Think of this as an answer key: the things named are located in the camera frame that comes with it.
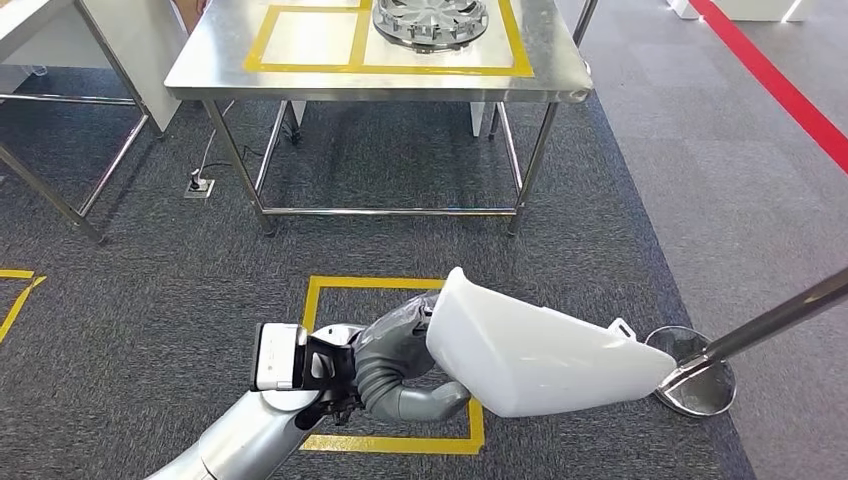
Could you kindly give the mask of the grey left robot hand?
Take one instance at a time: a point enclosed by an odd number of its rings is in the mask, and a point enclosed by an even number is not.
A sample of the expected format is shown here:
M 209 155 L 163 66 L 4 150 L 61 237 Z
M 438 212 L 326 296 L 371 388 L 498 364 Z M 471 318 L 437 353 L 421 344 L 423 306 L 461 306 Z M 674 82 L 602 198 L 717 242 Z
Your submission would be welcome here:
M 457 381 L 431 389 L 405 384 L 435 366 L 426 340 L 438 297 L 431 291 L 407 300 L 354 341 L 356 388 L 371 415 L 384 421 L 439 422 L 458 414 L 471 400 L 471 393 Z

